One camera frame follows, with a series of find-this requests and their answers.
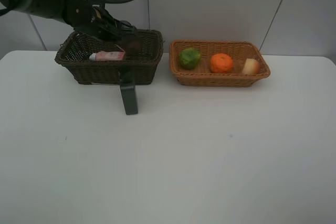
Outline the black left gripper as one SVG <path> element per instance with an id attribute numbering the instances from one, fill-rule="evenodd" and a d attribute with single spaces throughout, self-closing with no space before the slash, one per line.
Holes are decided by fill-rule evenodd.
<path id="1" fill-rule="evenodd" d="M 128 21 L 120 25 L 105 10 L 93 7 L 87 0 L 65 1 L 65 22 L 75 31 L 103 41 L 131 43 L 137 40 L 137 28 Z"/>

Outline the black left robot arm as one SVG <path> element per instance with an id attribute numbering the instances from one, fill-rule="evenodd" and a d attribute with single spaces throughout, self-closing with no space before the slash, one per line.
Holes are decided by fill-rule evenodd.
<path id="1" fill-rule="evenodd" d="M 1 15 L 17 11 L 71 26 L 75 31 L 103 41 L 124 41 L 136 34 L 128 22 L 113 18 L 107 4 L 134 0 L 1 0 Z"/>

